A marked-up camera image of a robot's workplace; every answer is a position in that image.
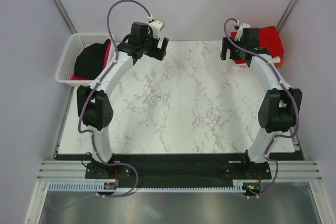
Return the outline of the red t-shirt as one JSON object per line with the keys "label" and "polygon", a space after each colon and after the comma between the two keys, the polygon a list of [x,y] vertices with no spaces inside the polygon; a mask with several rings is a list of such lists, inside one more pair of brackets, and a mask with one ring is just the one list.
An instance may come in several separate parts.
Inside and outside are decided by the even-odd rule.
{"label": "red t-shirt", "polygon": [[[237,33],[237,30],[230,34],[228,40],[231,43],[231,46],[235,46],[238,49],[240,48],[238,45],[234,43],[231,37],[234,37]],[[282,61],[282,57],[284,55],[283,45],[280,39],[280,35],[278,30],[274,26],[268,26],[260,28],[260,42],[262,47],[266,47],[269,50],[269,56],[273,59],[274,57],[280,57]],[[227,50],[227,56],[230,59],[230,49]],[[250,64],[244,63],[242,60],[233,60],[235,64],[239,66],[249,66]]]}

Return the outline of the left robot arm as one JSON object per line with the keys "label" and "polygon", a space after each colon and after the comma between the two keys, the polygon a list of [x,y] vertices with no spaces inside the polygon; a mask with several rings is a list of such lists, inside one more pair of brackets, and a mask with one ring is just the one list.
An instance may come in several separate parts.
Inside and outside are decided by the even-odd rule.
{"label": "left robot arm", "polygon": [[86,179],[111,179],[116,167],[109,140],[113,118],[110,95],[121,78],[144,55],[163,60],[168,38],[161,38],[164,22],[151,18],[148,23],[134,22],[131,31],[115,46],[115,58],[88,86],[77,89],[80,133],[91,136],[92,153],[86,165]]}

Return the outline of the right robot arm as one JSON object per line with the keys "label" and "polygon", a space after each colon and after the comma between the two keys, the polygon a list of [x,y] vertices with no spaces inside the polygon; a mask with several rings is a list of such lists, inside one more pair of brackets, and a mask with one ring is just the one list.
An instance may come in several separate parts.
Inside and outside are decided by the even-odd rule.
{"label": "right robot arm", "polygon": [[302,92],[292,88],[276,69],[268,49],[260,45],[258,28],[243,23],[235,24],[235,29],[235,36],[223,38],[220,58],[243,60],[257,74],[266,93],[258,111],[258,134],[230,172],[242,179],[270,179],[270,151],[279,137],[298,126]]}

